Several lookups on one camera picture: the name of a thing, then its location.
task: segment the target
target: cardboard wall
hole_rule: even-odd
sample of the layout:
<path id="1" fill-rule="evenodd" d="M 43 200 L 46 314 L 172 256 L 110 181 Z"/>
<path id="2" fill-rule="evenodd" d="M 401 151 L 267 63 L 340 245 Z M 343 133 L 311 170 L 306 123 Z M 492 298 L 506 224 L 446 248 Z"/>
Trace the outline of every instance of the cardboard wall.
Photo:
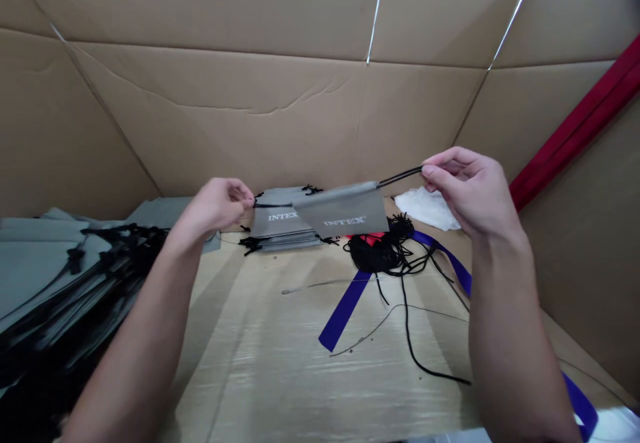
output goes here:
<path id="1" fill-rule="evenodd" d="M 640 398 L 640 99 L 521 214 L 542 307 Z"/>
<path id="2" fill-rule="evenodd" d="M 513 180 L 640 33 L 640 0 L 522 0 L 455 140 Z"/>
<path id="3" fill-rule="evenodd" d="M 0 216 L 124 217 L 158 196 L 32 0 L 0 0 Z"/>
<path id="4" fill-rule="evenodd" d="M 437 1 L 380 0 L 367 66 L 377 0 L 37 0 L 167 196 L 381 180 L 446 149 L 517 0 Z"/>

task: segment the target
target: intex logo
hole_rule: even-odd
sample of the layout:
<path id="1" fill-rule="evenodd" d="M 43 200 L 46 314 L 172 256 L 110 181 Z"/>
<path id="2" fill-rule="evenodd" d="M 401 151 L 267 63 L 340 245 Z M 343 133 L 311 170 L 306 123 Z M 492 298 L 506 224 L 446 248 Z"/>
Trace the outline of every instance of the intex logo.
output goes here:
<path id="1" fill-rule="evenodd" d="M 366 217 L 355 217 L 355 218 L 348 219 L 348 220 L 336 220 L 336 221 L 332 221 L 332 222 L 325 222 L 325 225 L 327 225 L 327 226 L 333 226 L 333 225 L 338 225 L 338 224 L 357 224 L 357 223 L 364 223 L 364 222 L 365 222 L 365 218 L 366 218 Z"/>
<path id="2" fill-rule="evenodd" d="M 297 218 L 298 214 L 296 212 L 293 213 L 281 213 L 280 215 L 269 215 L 269 221 L 273 220 L 285 220 L 289 218 Z"/>

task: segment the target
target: white cloth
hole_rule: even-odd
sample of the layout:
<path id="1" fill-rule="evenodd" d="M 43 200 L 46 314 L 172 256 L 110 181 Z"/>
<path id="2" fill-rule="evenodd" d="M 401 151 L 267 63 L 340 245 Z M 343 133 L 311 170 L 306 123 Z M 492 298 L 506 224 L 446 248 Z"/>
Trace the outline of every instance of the white cloth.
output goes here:
<path id="1" fill-rule="evenodd" d="M 395 197 L 395 204 L 401 212 L 422 223 L 443 231 L 460 229 L 458 220 L 439 191 L 429 193 L 425 187 L 411 189 Z"/>

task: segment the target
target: red strip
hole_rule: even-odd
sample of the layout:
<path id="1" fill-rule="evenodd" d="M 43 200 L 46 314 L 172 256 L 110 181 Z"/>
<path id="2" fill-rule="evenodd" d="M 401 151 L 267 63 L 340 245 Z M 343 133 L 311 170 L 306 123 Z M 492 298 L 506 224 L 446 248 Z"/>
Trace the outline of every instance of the red strip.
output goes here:
<path id="1" fill-rule="evenodd" d="M 600 78 L 511 183 L 520 211 L 535 198 L 640 91 L 640 35 Z"/>

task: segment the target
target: cardboard floor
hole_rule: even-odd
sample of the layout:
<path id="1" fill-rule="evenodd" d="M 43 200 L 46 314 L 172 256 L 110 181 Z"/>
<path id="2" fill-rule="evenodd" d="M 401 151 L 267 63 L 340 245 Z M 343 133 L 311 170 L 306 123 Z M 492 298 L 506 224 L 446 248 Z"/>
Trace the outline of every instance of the cardboard floor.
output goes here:
<path id="1" fill-rule="evenodd" d="M 385 200 L 387 212 L 397 213 Z M 416 227 L 470 268 L 470 244 L 462 232 Z M 203 255 L 171 411 L 158 441 L 388 442 L 481 426 L 470 388 L 432 378 L 411 360 L 403 307 L 352 352 L 330 356 L 320 345 L 318 336 L 356 273 L 342 249 L 344 238 L 341 246 L 244 257 L 246 249 L 234 244 L 241 236 L 223 233 L 221 249 Z M 453 275 L 448 264 L 444 269 Z M 344 281 L 282 294 L 333 279 Z M 409 304 L 468 320 L 461 299 L 432 264 L 405 282 Z M 390 306 L 375 283 L 368 284 L 334 353 L 357 343 L 402 302 L 396 278 L 384 275 L 381 286 Z M 471 377 L 466 322 L 410 308 L 409 324 L 419 361 Z M 637 432 L 631 412 L 618 409 L 614 395 L 575 367 L 628 405 L 633 399 L 546 316 L 545 324 L 559 358 L 569 363 L 561 363 L 564 371 L 602 415 L 622 425 L 613 433 L 611 425 L 598 427 L 595 435 Z"/>

